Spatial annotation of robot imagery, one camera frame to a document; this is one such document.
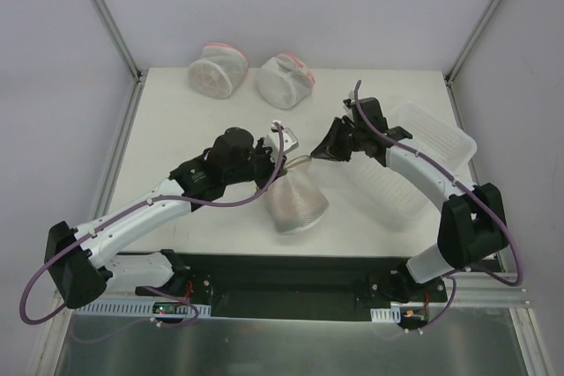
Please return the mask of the white mesh laundry bag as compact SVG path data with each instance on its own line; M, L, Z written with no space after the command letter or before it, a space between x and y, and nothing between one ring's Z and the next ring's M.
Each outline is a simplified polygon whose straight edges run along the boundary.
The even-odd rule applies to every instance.
M278 234L295 234L314 227L330 206L308 172L312 161L306 155L290 160L283 168L286 173L263 195L265 209Z

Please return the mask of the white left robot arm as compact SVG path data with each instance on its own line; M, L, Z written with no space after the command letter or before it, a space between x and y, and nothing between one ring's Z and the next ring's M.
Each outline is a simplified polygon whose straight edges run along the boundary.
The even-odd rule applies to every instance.
M76 227L64 221L53 225L44 262L65 306L78 309L105 291L145 285L168 296L180 294L187 277L173 251L123 259L117 255L147 233L203 206L226 207L220 199L229 186L253 182L261 195L284 174L286 156L298 145L295 134L278 122L259 139L245 129L229 128L136 201Z

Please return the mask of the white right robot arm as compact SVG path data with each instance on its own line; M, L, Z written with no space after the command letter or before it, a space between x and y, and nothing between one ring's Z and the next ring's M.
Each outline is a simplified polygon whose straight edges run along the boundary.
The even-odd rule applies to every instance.
M419 299L431 280L508 246L497 187L457 179L419 148L411 132L390 127L377 99L345 100L344 104L348 113L333 119L312 157L348 162L353 154L363 153L407 179L441 214L437 241L397 270L397 292L403 299Z

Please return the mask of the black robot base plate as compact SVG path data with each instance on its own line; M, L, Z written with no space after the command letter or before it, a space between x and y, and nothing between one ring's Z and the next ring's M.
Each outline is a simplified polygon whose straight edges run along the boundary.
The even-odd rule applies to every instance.
M416 284L403 258L232 254L119 254L93 275L81 306L112 282L139 297L161 296L166 317L174 306L208 307L213 317L367 321L371 310L395 303L424 305L447 300L444 283Z

